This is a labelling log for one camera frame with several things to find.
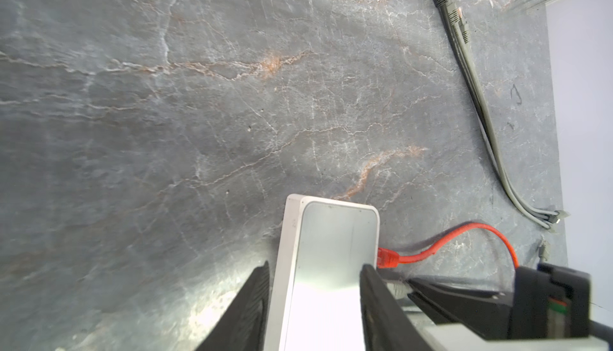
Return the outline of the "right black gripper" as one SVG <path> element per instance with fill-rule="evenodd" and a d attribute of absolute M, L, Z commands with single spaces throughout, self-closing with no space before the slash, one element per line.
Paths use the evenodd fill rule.
<path fill-rule="evenodd" d="M 612 340 L 612 328 L 590 319 L 591 276 L 541 263 L 516 269 L 509 292 L 471 290 L 410 279 L 409 298 L 435 324 L 458 323 L 485 340 Z"/>

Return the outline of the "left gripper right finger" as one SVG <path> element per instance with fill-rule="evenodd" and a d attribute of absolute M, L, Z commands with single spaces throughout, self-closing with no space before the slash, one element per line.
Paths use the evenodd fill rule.
<path fill-rule="evenodd" d="M 433 350 L 370 264 L 360 271 L 360 306 L 365 350 Z"/>

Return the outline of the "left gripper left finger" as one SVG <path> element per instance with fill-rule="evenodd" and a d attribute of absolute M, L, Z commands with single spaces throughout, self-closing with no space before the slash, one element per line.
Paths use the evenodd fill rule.
<path fill-rule="evenodd" d="M 196 350 L 263 350 L 269 302 L 270 266 L 265 262 L 252 271 Z"/>

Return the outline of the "white network switch box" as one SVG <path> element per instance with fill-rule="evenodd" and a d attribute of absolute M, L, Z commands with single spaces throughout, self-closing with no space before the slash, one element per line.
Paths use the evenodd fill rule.
<path fill-rule="evenodd" d="M 375 266 L 375 207 L 291 194 L 276 260 L 266 350 L 363 350 L 359 274 Z"/>

